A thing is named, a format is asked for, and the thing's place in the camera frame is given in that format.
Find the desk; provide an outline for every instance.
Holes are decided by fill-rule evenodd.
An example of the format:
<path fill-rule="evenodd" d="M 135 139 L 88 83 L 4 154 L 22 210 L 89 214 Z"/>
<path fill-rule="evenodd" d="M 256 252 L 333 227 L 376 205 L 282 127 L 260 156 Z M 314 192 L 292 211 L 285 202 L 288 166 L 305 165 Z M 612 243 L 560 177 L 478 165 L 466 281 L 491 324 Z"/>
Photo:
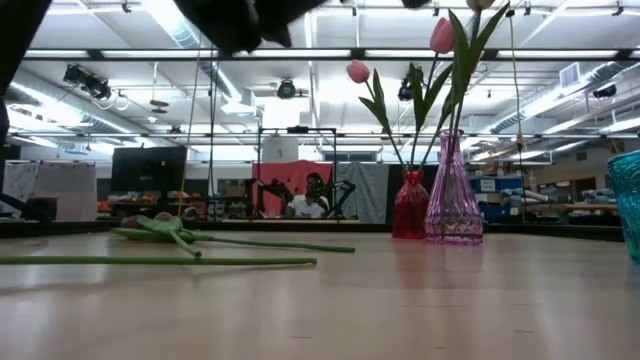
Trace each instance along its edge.
<path fill-rule="evenodd" d="M 488 234 L 467 248 L 393 243 L 390 234 L 215 234 L 356 253 L 198 245 L 205 256 L 318 258 L 270 270 L 2 266 L 0 358 L 133 359 L 143 349 L 155 360 L 637 359 L 640 271 L 622 243 Z M 16 239 L 0 251 L 184 256 L 109 233 Z"/>

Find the pink glass vase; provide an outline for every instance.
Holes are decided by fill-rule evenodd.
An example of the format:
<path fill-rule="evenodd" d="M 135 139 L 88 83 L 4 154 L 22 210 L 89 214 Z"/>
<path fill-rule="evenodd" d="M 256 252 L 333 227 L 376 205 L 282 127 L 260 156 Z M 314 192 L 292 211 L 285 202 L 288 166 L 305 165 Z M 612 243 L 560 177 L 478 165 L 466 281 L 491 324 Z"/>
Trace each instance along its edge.
<path fill-rule="evenodd" d="M 440 132 L 440 166 L 427 212 L 427 242 L 430 244 L 482 244 L 482 217 L 460 153 L 462 134 L 462 130 L 453 136 L 448 130 Z M 453 153 L 449 158 L 451 147 Z"/>

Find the red backdrop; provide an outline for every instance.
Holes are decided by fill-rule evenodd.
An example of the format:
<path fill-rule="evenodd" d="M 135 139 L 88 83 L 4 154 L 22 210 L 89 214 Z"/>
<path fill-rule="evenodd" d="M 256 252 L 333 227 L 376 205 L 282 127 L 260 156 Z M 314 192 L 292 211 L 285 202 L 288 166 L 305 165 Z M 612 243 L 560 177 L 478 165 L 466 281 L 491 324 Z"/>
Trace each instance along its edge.
<path fill-rule="evenodd" d="M 307 185 L 307 175 L 318 173 L 325 184 L 331 177 L 331 164 L 317 164 L 300 160 L 289 163 L 260 164 L 260 181 L 269 184 L 272 179 L 278 179 L 287 185 L 294 195 L 304 194 Z M 258 164 L 253 164 L 253 177 L 258 178 Z M 253 193 L 257 194 L 256 185 Z M 265 214 L 280 214 L 280 199 L 268 192 L 264 193 Z"/>

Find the vase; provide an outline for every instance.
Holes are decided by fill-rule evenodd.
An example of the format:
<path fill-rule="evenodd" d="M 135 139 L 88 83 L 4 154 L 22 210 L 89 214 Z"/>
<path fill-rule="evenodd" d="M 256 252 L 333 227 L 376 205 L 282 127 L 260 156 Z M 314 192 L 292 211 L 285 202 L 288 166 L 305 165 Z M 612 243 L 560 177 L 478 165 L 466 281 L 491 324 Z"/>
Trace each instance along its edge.
<path fill-rule="evenodd" d="M 394 239 L 424 241 L 427 237 L 425 216 L 429 206 L 429 194 L 422 186 L 422 176 L 422 171 L 402 173 L 404 185 L 398 191 L 394 203 Z"/>
<path fill-rule="evenodd" d="M 624 242 L 631 261 L 640 265 L 640 151 L 612 157 L 608 167 Z"/>
<path fill-rule="evenodd" d="M 440 166 L 427 211 L 427 242 L 430 244 L 482 244 L 483 221 L 460 153 L 462 134 L 462 130 L 454 134 L 445 130 L 439 134 Z"/>

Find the person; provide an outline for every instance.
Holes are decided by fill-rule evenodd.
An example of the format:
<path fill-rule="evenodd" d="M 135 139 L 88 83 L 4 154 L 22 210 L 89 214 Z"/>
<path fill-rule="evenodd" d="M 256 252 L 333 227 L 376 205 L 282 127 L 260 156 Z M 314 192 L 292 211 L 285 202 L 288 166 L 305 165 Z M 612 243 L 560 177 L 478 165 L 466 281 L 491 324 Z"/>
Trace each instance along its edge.
<path fill-rule="evenodd" d="M 296 195 L 285 208 L 285 217 L 322 219 L 329 212 L 329 202 L 324 196 L 318 196 L 318 185 L 322 177 L 318 173 L 307 175 L 306 191 L 303 195 Z"/>

